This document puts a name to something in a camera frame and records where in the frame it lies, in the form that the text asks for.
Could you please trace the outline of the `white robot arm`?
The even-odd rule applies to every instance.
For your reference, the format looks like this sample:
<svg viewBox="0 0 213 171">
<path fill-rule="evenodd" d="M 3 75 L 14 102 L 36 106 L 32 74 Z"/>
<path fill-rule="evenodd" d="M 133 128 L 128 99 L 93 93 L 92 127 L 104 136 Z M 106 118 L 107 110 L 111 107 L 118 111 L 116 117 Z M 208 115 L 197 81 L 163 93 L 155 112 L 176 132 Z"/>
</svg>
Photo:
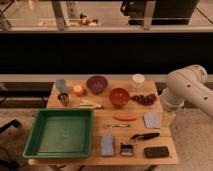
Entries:
<svg viewBox="0 0 213 171">
<path fill-rule="evenodd" d="M 160 95 L 165 111 L 177 111 L 188 101 L 213 120 L 213 90 L 207 88 L 207 71 L 200 65 L 190 65 L 170 72 L 165 77 L 166 88 Z"/>
</svg>

